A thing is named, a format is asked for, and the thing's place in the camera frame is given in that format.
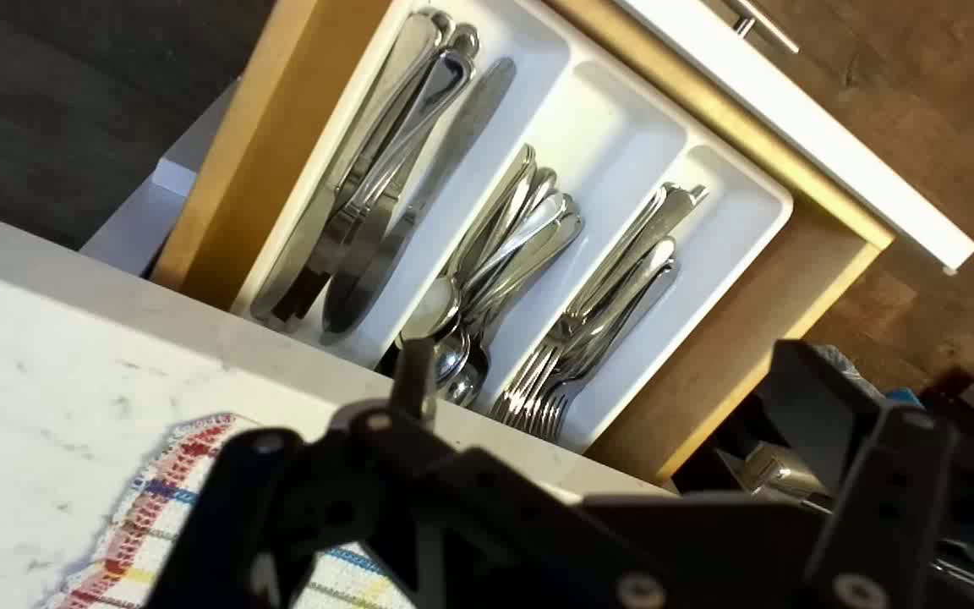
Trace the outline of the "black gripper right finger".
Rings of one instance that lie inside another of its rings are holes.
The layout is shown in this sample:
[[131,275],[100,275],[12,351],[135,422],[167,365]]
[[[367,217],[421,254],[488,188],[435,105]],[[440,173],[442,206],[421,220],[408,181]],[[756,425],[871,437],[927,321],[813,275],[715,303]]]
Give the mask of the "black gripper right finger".
[[955,433],[922,408],[880,415],[805,561],[805,609],[922,607],[952,448]]

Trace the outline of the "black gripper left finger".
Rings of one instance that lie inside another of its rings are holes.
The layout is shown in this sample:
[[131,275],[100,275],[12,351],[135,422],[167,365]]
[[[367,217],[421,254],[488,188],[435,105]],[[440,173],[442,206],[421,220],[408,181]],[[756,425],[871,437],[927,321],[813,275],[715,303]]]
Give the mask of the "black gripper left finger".
[[178,528],[144,609],[295,609],[313,561],[280,561],[277,490],[305,441],[284,425],[228,437]]

